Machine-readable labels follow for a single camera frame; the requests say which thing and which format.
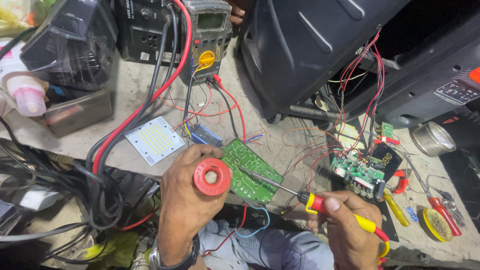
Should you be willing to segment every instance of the yellow wire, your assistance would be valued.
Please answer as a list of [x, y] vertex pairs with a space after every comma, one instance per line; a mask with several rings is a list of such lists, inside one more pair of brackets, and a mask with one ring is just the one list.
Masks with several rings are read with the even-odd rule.
[[[360, 77], [360, 76], [363, 76], [363, 75], [365, 75], [367, 72], [368, 72], [368, 71], [365, 71], [364, 73], [362, 73], [362, 74], [360, 74], [360, 75], [357, 75], [357, 76], [355, 76], [355, 77], [353, 77], [353, 78], [350, 78], [349, 80], [353, 80], [353, 79], [356, 79], [356, 78], [358, 78], [358, 77]], [[339, 83], [340, 81], [329, 81], [329, 82], [331, 82], [331, 83]]]
[[185, 122], [185, 124], [183, 124], [183, 126], [185, 126], [185, 130], [187, 131], [188, 135], [191, 136], [192, 134], [190, 133], [190, 131], [187, 128], [187, 122]]
[[390, 250], [390, 243], [389, 243], [389, 241], [387, 241], [387, 242], [384, 243], [384, 249], [382, 250], [380, 255], [378, 255], [378, 258], [385, 257], [389, 250]]
[[[198, 65], [197, 69], [195, 69], [195, 71], [193, 72], [192, 77], [195, 76], [195, 73], [197, 73], [197, 71], [202, 70], [202, 69], [205, 68], [205, 67], [200, 68], [202, 65], [208, 66], [207, 64], [200, 64], [200, 65]], [[190, 131], [189, 131], [188, 128], [187, 128], [187, 122], [185, 122], [185, 123], [183, 124], [183, 126], [185, 127], [185, 130], [187, 131], [188, 135], [189, 135], [189, 136], [192, 136], [192, 134], [190, 133]]]

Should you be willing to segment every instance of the blue jeans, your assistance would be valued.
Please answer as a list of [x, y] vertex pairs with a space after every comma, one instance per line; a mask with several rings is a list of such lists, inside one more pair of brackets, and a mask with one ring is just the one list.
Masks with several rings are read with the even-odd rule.
[[[228, 227], [225, 220], [210, 221], [199, 232], [200, 254], [206, 250], [216, 249], [234, 229]], [[249, 235], [255, 230], [240, 229], [242, 235]], [[224, 269], [247, 270], [247, 263], [261, 266], [259, 249], [262, 232], [249, 238], [239, 237], [234, 233], [211, 256], [204, 258], [207, 267], [219, 269], [208, 264], [210, 258], [216, 257], [230, 262]], [[332, 270], [334, 259], [328, 245], [311, 232], [287, 232], [269, 229], [262, 241], [262, 260], [273, 270]]]

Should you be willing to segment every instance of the digital multimeter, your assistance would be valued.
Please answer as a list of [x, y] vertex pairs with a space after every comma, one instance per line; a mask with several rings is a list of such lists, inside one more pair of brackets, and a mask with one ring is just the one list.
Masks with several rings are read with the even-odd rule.
[[[232, 7], [222, 0], [184, 0], [192, 21], [192, 48], [182, 48], [189, 54], [190, 65], [185, 65], [180, 77], [190, 83], [192, 74], [195, 83], [201, 83], [209, 75], [220, 70], [224, 46], [232, 34], [230, 13]], [[182, 44], [185, 44], [186, 22], [182, 16]]]

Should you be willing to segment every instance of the hand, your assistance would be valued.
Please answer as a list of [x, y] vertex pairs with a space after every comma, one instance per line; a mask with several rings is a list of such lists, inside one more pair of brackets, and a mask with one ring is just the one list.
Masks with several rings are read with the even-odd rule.
[[329, 216], [308, 214], [307, 227], [318, 232], [327, 222], [329, 245], [338, 269], [376, 270], [380, 238], [363, 230], [353, 214], [373, 221], [381, 229], [380, 210], [350, 191], [317, 192], [315, 195], [326, 199]]
[[222, 156], [223, 151], [214, 146], [192, 145], [181, 152], [163, 174], [158, 222], [158, 252], [163, 266], [182, 262], [192, 251], [193, 237], [222, 209], [230, 188], [223, 194], [207, 196], [193, 183], [198, 163]]
[[226, 0], [230, 6], [232, 6], [232, 15], [230, 16], [230, 22], [233, 26], [240, 26], [243, 22], [243, 16], [245, 11], [238, 7], [237, 2], [239, 0]]

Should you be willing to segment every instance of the workbench surface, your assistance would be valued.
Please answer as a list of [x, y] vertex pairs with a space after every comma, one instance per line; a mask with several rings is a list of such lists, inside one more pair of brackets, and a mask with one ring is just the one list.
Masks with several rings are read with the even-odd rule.
[[[289, 162], [293, 160], [292, 164], [295, 163], [307, 151], [300, 154], [305, 147], [286, 146], [282, 141], [282, 134], [294, 128], [316, 127], [312, 121], [308, 119], [295, 117], [287, 117], [277, 125], [267, 124], [266, 120], [262, 118], [259, 99], [254, 93], [241, 63], [234, 58], [233, 47], [235, 46], [235, 42], [236, 40], [233, 39], [227, 50], [227, 55], [222, 61], [220, 71], [222, 84], [240, 104], [245, 118], [247, 137], [264, 131], [262, 125], [267, 131], [266, 136], [268, 137], [269, 147], [267, 146], [265, 135], [257, 139], [262, 146], [251, 142], [248, 143], [248, 146], [280, 174], [284, 174]], [[12, 111], [8, 114], [6, 120], [12, 126], [19, 141], [23, 144], [77, 159], [85, 159], [89, 149], [95, 142], [119, 126], [135, 109], [143, 104], [150, 86], [153, 68], [154, 66], [152, 65], [122, 61], [120, 55], [116, 52], [115, 62], [111, 72], [112, 77], [105, 85], [106, 89], [114, 91], [114, 95], [112, 95], [113, 116], [61, 138], [56, 138], [50, 131], [35, 121], [20, 116], [17, 111]], [[158, 84], [163, 81], [166, 70], [166, 67], [161, 69]], [[207, 97], [209, 97], [209, 89], [205, 85], [202, 85], [202, 87]], [[162, 97], [168, 99], [166, 99], [167, 102], [171, 102], [171, 100], [169, 100], [169, 90], [170, 89], [167, 89], [167, 91], [162, 94]], [[180, 100], [180, 98], [185, 97], [186, 90], [187, 86], [184, 85], [179, 78], [173, 83], [171, 96], [174, 98], [175, 103], [181, 108], [184, 106], [184, 101]], [[194, 86], [192, 89], [191, 104], [195, 110], [199, 110], [197, 103], [202, 101], [205, 102], [205, 94], [199, 86]], [[203, 112], [217, 113], [220, 102], [222, 104], [222, 110], [224, 110], [226, 106], [222, 97], [216, 90], [212, 89], [212, 101]], [[238, 110], [234, 109], [232, 112], [237, 131], [240, 137], [243, 138], [243, 130]], [[157, 100], [147, 113], [144, 119], [153, 119], [161, 115], [172, 127], [181, 122], [183, 114], [182, 111], [168, 107], [160, 100]], [[207, 119], [217, 122], [219, 117], [214, 116], [208, 117]], [[208, 122], [202, 117], [199, 117], [198, 121], [221, 137], [224, 140], [224, 144], [234, 138], [228, 113], [221, 115], [221, 121], [219, 123]], [[439, 158], [429, 158], [420, 153], [412, 143], [407, 129], [395, 130], [394, 133], [399, 137], [402, 146], [404, 146], [408, 152], [419, 154], [413, 155], [411, 158], [422, 176], [426, 177], [429, 174], [435, 174], [448, 177]], [[288, 144], [295, 146], [324, 143], [325, 138], [318, 138], [319, 135], [323, 135], [323, 133], [313, 129], [303, 129], [284, 134], [284, 139]], [[0, 128], [0, 137], [9, 138], [3, 128]], [[182, 150], [185, 150], [188, 145], [192, 144], [187, 138], [183, 140], [185, 141], [185, 146], [154, 166], [149, 166], [130, 142], [123, 140], [113, 148], [106, 164], [122, 170], [138, 172], [160, 180], [162, 174], [170, 166], [174, 158]], [[311, 165], [323, 153], [325, 153], [324, 150], [299, 162], [296, 168], [292, 169], [285, 176], [283, 184], [293, 190], [301, 189], [311, 178]], [[326, 170], [321, 172], [319, 177], [313, 181], [311, 191], [330, 190], [330, 180], [327, 174], [329, 163], [329, 160], [327, 160], [324, 165]], [[400, 168], [405, 168], [405, 166], [406, 162], [404, 161]], [[413, 190], [418, 192], [422, 191], [414, 175], [412, 175], [409, 180]], [[392, 179], [389, 184], [395, 187], [396, 179]], [[461, 228], [463, 235], [454, 237], [450, 243], [435, 242], [427, 236], [418, 223], [414, 223], [409, 227], [403, 227], [395, 218], [394, 214], [390, 212], [391, 216], [394, 217], [393, 222], [400, 243], [391, 242], [392, 250], [387, 256], [391, 259], [387, 264], [441, 265], [444, 267], [480, 269], [480, 235], [469, 218], [465, 206], [461, 203], [453, 184], [448, 180], [436, 177], [431, 177], [429, 184], [447, 191], [455, 197], [457, 207], [465, 217], [466, 227]], [[433, 190], [432, 193], [434, 196], [439, 196], [439, 194]], [[278, 191], [267, 207], [270, 211], [277, 212], [284, 207], [290, 197], [290, 194]], [[399, 195], [394, 195], [394, 199], [403, 210], [408, 206], [417, 209], [417, 207], [430, 205], [425, 194], [415, 193], [409, 190]], [[227, 202], [241, 203], [240, 199], [234, 194], [229, 194]]]

